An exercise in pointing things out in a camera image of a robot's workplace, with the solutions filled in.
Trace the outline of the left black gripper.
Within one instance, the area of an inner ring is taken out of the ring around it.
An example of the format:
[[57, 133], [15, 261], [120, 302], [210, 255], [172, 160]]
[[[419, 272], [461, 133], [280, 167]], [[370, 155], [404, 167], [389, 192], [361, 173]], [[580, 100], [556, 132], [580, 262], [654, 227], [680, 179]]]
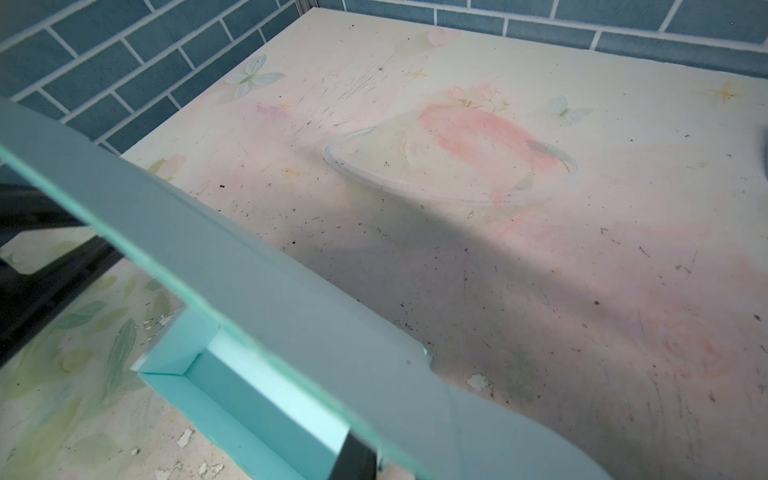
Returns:
[[[83, 225], [11, 168], [1, 168], [2, 244], [27, 231]], [[121, 252], [96, 236], [30, 274], [2, 260], [1, 363], [11, 360], [122, 258]]]

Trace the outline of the light blue paper box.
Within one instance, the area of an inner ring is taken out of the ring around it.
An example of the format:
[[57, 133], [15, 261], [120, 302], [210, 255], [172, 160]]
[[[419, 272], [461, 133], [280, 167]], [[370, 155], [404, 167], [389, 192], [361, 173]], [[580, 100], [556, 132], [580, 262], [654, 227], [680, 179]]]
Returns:
[[258, 479], [602, 479], [548, 428], [441, 380], [422, 345], [172, 184], [1, 104], [1, 159], [173, 291], [139, 378]]

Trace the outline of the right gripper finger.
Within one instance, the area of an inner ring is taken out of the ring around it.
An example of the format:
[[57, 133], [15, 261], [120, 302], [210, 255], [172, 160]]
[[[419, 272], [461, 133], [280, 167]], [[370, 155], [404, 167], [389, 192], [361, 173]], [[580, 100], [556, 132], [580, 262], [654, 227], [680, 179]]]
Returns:
[[377, 453], [349, 433], [344, 441], [329, 480], [375, 480], [378, 470]]

